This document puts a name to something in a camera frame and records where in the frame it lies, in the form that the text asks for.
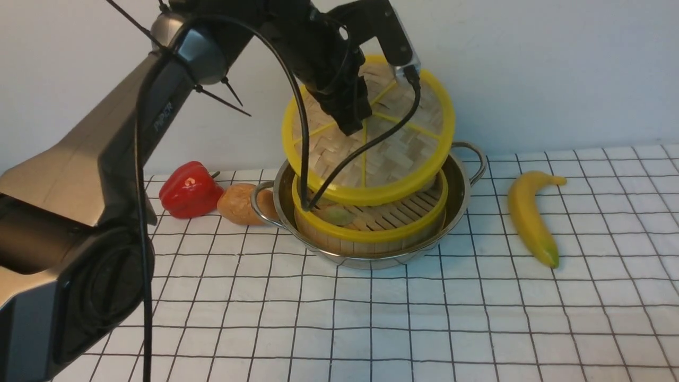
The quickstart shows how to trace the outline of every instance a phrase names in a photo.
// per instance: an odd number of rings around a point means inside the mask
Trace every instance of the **bamboo steamer lid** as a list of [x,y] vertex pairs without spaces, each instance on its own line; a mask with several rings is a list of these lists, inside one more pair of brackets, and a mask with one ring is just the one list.
[[[359,75],[365,78],[373,114],[349,137],[304,88],[309,122],[308,186],[318,190],[351,152],[392,128],[410,110],[415,92],[399,85],[383,56],[368,56]],[[330,201],[354,206],[391,203],[431,185],[453,141],[455,112],[443,85],[421,70],[420,105],[398,132],[349,163],[325,190]],[[301,174],[301,125],[295,100],[283,120],[282,141],[288,162]]]

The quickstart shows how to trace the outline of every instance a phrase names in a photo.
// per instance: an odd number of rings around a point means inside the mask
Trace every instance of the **yellow rim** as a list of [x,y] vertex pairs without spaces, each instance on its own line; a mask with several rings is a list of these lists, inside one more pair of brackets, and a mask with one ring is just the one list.
[[406,237],[412,236],[422,229],[430,226],[437,217],[439,217],[445,208],[445,203],[448,198],[448,182],[445,178],[443,170],[439,171],[439,179],[441,180],[441,198],[439,202],[429,211],[422,219],[416,220],[410,224],[402,227],[394,228],[392,230],[366,232],[351,230],[349,228],[343,228],[330,224],[311,212],[305,212],[301,208],[301,199],[299,197],[299,177],[295,176],[293,178],[293,203],[295,204],[295,209],[303,219],[305,219],[309,224],[311,224],[319,232],[326,235],[336,237],[342,240],[356,241],[359,243],[384,243],[387,241],[401,240]]
[[[386,59],[383,56],[367,56],[367,63],[386,63]],[[436,152],[427,160],[422,166],[420,171],[416,171],[407,177],[395,181],[391,184],[385,186],[377,187],[362,187],[362,188],[352,188],[345,186],[337,186],[331,184],[323,193],[323,197],[335,201],[337,203],[356,205],[356,206],[368,206],[368,205],[382,205],[386,203],[391,203],[399,199],[405,198],[406,196],[413,194],[422,186],[424,186],[436,173],[437,169],[440,169],[448,157],[450,151],[450,145],[453,141],[453,136],[455,134],[455,109],[453,107],[452,100],[448,96],[443,84],[434,77],[427,70],[423,69],[420,73],[420,79],[426,82],[432,89],[432,91],[437,95],[439,102],[441,103],[441,108],[443,110],[443,131],[439,137],[439,147],[437,147]],[[306,95],[308,91],[306,88],[302,87],[302,93]],[[295,170],[296,174],[301,173],[301,157],[297,154],[295,149],[295,142],[293,139],[293,121],[295,114],[298,114],[297,103],[295,99],[291,99],[288,107],[285,111],[283,117],[282,126],[282,142],[283,150],[288,158],[288,163]],[[317,174],[309,172],[308,174],[308,185],[313,191],[317,191],[325,180],[321,179]]]

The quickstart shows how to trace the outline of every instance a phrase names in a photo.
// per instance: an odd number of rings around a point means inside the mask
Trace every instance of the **metal pot handle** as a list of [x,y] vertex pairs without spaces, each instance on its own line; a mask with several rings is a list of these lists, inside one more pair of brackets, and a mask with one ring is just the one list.
[[475,144],[469,143],[469,142],[453,142],[453,147],[465,147],[476,153],[476,155],[479,157],[479,160],[481,161],[481,165],[479,166],[479,170],[474,174],[474,176],[471,177],[469,180],[469,183],[474,186],[476,182],[483,177],[483,174],[485,174],[485,170],[488,168],[488,160],[486,159],[485,155],[483,155],[483,152],[481,152],[481,149],[479,149]]
[[255,210],[255,213],[257,214],[257,217],[259,217],[259,219],[283,230],[288,230],[287,228],[285,228],[283,223],[279,222],[278,220],[273,220],[269,218],[267,215],[264,215],[264,213],[261,211],[261,208],[259,208],[259,205],[257,204],[257,195],[259,195],[259,193],[264,191],[265,189],[273,187],[274,181],[272,180],[264,181],[257,185],[257,187],[255,187],[255,189],[253,190],[253,193],[250,195],[250,204],[253,206],[253,210]]

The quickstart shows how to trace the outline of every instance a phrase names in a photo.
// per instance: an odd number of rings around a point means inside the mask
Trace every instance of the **white wall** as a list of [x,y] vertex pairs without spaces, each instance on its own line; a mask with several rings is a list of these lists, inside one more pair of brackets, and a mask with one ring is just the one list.
[[[679,140],[677,0],[392,3],[454,100],[457,139],[488,153]],[[155,0],[120,4],[147,26],[157,12]],[[0,171],[57,142],[149,50],[104,0],[2,1],[0,24]],[[192,95],[147,171],[280,165],[282,71],[253,41],[231,81],[254,117]]]

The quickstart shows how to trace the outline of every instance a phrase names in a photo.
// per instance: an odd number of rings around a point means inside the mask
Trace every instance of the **stainless steel pot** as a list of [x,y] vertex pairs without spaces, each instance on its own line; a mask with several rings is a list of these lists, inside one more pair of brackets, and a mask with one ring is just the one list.
[[[331,251],[326,251],[323,248],[318,248],[312,244],[305,236],[298,230],[295,223],[295,206],[292,200],[292,183],[295,172],[287,161],[283,163],[276,180],[265,181],[259,184],[251,195],[251,203],[255,213],[264,222],[267,222],[275,227],[289,231],[295,235],[313,254],[326,258],[336,264],[347,266],[349,268],[357,269],[383,269],[392,266],[405,264],[406,262],[418,258],[428,253],[430,250],[436,248],[440,240],[446,236],[450,230],[460,221],[469,204],[471,197],[471,188],[476,184],[485,173],[488,163],[481,150],[468,142],[455,142],[453,148],[465,147],[473,150],[480,159],[479,170],[469,179],[466,176],[464,166],[460,159],[451,153],[445,163],[443,164],[443,172],[448,180],[449,194],[445,205],[445,222],[443,229],[429,240],[415,245],[413,247],[402,249],[400,251],[389,252],[380,255],[370,255],[370,257],[347,256]],[[257,205],[257,195],[265,189],[274,189],[274,204],[276,212],[280,221],[273,220],[264,215]]]

